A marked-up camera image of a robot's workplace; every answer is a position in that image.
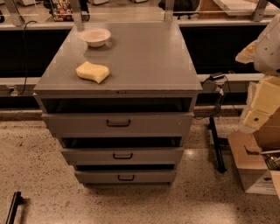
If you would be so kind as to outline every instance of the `yellow sponge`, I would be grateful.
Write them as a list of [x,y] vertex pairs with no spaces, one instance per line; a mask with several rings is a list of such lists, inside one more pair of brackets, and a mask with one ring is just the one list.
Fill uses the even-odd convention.
[[109,69],[106,66],[92,64],[88,61],[78,66],[76,72],[80,78],[97,83],[101,83],[109,75]]

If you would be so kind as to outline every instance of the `concrete floor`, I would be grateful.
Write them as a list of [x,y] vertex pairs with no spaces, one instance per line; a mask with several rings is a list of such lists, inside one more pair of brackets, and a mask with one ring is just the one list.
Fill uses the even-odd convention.
[[[238,117],[217,118],[220,137],[236,130],[238,122]],[[85,187],[39,111],[2,111],[0,223],[15,191],[25,200],[15,223],[279,223],[279,198],[246,194],[230,149],[223,151],[227,171],[217,172],[207,124],[206,118],[193,120],[172,185]]]

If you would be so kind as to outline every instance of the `cardboard box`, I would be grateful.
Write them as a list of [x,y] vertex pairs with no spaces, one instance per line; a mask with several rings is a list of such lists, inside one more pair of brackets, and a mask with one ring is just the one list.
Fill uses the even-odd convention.
[[257,153],[262,147],[280,148],[280,111],[254,134],[236,131],[227,138],[245,193],[278,195],[280,199],[280,171],[270,171],[263,155]]

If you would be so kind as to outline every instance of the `drawer handle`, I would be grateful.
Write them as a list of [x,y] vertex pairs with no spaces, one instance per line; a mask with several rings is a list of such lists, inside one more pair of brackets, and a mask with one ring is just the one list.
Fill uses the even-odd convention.
[[121,175],[117,175],[117,178],[120,181],[133,181],[134,180],[134,175],[132,175],[131,178],[122,178]]
[[117,156],[115,153],[113,154],[114,159],[131,159],[133,157],[133,153],[131,152],[130,155],[126,156]]
[[127,120],[126,122],[111,122],[110,120],[107,120],[106,124],[110,128],[129,127],[130,126],[130,120]]

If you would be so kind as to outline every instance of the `bowl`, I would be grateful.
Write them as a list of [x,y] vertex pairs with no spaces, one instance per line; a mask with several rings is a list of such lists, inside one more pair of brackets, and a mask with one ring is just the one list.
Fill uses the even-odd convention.
[[110,37],[110,31],[102,28],[85,30],[80,33],[80,39],[92,47],[103,46]]

